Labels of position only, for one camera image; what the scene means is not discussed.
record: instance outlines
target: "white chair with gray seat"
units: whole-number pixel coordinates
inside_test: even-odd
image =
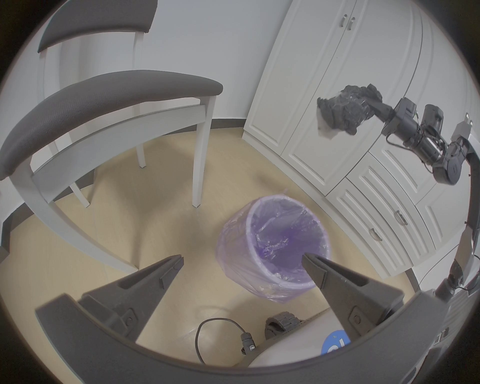
[[[101,32],[135,32],[132,50],[132,68],[139,69],[142,43],[148,33],[157,8],[157,0],[69,0],[61,6],[49,21],[39,44],[40,61],[37,75],[37,99],[45,99],[45,85],[55,93],[60,90],[60,45],[68,39]],[[56,65],[46,71],[47,52],[54,50],[57,54],[49,54],[49,59]],[[133,115],[140,115],[140,106],[133,106]],[[48,144],[52,155],[72,144],[69,133]],[[143,143],[136,147],[138,163],[145,167]],[[70,185],[73,193],[83,206],[89,206],[77,184]]]
[[[150,70],[106,73],[67,86],[33,108],[8,134],[0,148],[0,180],[10,177],[33,213],[71,245],[114,268],[128,273],[136,271],[136,266],[79,229],[53,199],[114,156],[196,124],[192,204],[198,207],[215,98],[222,91],[222,84],[204,77]],[[110,125],[76,141],[32,171],[34,153],[96,117],[143,102],[184,97],[198,98],[200,104],[152,112]]]

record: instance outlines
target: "floor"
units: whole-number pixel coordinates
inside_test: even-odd
[[[185,266],[154,312],[138,344],[198,362],[194,338],[198,324],[228,317],[264,340],[265,320],[289,311],[305,319],[328,307],[318,289],[278,304],[261,299],[225,277],[215,261],[223,224],[251,200],[284,193],[306,204],[328,232],[332,260],[380,279],[346,234],[296,184],[241,139],[241,128],[211,132],[202,204],[192,204],[195,132],[163,136],[145,144],[147,167],[140,169],[135,150],[103,164],[93,186],[83,189],[91,204],[83,208],[73,194],[59,207],[85,232],[140,268],[174,254]],[[64,242],[36,216],[11,235],[11,254],[0,264],[0,294],[23,337],[63,382],[79,383],[42,332],[34,309],[66,292],[79,299],[85,291],[123,277]],[[405,274],[385,282],[405,292],[413,288]],[[210,322],[199,339],[208,364],[231,366],[241,360],[239,330]]]

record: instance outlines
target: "trash can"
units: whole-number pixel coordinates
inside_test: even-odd
[[[273,195],[248,203],[224,225],[216,259],[251,293],[286,302],[315,287],[301,265],[305,252],[330,259],[325,229],[302,203]]]

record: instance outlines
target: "blue circular logo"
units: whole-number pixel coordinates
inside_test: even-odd
[[[347,333],[343,329],[333,331],[326,337],[324,344],[322,345],[321,355],[342,348],[349,343],[350,339],[348,338]]]

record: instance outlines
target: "plastic liner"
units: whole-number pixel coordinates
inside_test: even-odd
[[[319,134],[334,136],[334,131],[345,131],[350,135],[357,133],[357,127],[374,113],[366,98],[382,102],[382,95],[374,85],[357,87],[347,85],[337,96],[330,99],[317,99],[317,120]]]
[[[315,287],[301,265],[305,252],[330,259],[325,229],[303,204],[273,195],[248,203],[223,226],[216,259],[251,293],[286,302]]]

